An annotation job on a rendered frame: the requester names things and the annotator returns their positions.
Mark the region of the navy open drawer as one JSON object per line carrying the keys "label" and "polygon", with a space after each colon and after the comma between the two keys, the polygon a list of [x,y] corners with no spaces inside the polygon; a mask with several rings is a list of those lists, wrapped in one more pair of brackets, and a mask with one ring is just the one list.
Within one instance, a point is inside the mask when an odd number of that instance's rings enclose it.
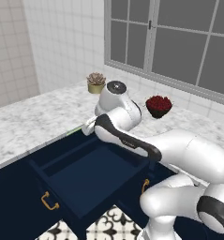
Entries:
{"label": "navy open drawer", "polygon": [[129,184],[149,167],[147,158],[79,132],[42,150],[53,150],[58,157],[43,166],[30,159],[29,165],[63,205],[63,220],[80,240],[86,240],[86,229],[117,206]]}

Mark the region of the navy cabinet front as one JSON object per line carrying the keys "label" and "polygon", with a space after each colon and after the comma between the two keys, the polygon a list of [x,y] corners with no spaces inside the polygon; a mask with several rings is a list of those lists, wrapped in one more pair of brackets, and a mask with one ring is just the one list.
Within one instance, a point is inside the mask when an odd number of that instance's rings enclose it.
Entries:
{"label": "navy cabinet front", "polygon": [[[29,165],[30,159],[43,166],[56,157],[53,150],[39,150],[0,170],[0,240],[35,240],[64,218],[63,205]],[[45,207],[40,199],[45,191],[50,193],[45,199],[49,206],[59,203],[59,209]]]}
{"label": "navy cabinet front", "polygon": [[140,196],[145,180],[149,180],[149,185],[145,187],[149,188],[172,175],[174,175],[174,172],[169,168],[160,163],[151,163],[129,184],[127,190],[122,193],[118,200],[117,206],[136,224],[144,228],[148,222],[148,216],[140,207]]}

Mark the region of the grey framed window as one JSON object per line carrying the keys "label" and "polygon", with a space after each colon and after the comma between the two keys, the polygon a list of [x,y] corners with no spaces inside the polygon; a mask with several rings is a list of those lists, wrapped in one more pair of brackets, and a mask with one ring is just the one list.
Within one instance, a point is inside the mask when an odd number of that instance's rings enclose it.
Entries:
{"label": "grey framed window", "polygon": [[104,0],[105,64],[224,104],[224,0]]}

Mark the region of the succulent in gold pot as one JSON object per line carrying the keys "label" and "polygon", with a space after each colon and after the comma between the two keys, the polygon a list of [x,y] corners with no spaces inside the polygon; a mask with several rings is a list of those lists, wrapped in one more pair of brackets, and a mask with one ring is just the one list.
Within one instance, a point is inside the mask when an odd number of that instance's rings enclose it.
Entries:
{"label": "succulent in gold pot", "polygon": [[93,72],[87,77],[88,92],[100,94],[106,84],[106,78],[102,73]]}

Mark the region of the red flowers in black bowl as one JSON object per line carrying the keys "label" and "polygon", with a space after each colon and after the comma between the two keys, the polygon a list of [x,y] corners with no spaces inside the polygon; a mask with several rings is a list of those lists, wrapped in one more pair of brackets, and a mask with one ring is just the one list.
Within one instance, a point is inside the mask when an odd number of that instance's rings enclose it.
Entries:
{"label": "red flowers in black bowl", "polygon": [[162,96],[150,97],[146,100],[145,105],[148,112],[156,119],[161,118],[172,108],[171,101]]}

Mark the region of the pale green straw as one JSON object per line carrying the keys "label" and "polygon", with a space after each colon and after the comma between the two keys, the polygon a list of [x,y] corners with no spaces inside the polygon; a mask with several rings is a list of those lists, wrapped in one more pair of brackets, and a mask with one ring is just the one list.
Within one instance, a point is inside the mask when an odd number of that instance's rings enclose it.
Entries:
{"label": "pale green straw", "polygon": [[80,129],[82,129],[82,125],[80,125],[78,127],[75,127],[72,130],[70,130],[69,132],[67,132],[67,136],[70,135],[70,134],[73,134],[74,132],[76,132],[76,131],[78,131]]}

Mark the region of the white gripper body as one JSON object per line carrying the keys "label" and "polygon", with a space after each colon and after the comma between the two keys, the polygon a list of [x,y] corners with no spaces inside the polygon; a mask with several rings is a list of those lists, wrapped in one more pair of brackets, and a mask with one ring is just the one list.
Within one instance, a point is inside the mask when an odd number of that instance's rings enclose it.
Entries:
{"label": "white gripper body", "polygon": [[88,119],[83,125],[82,125],[82,133],[85,136],[89,136],[90,134],[92,134],[94,132],[94,128],[95,128],[95,122],[96,122],[97,118],[95,116],[91,117],[90,119]]}

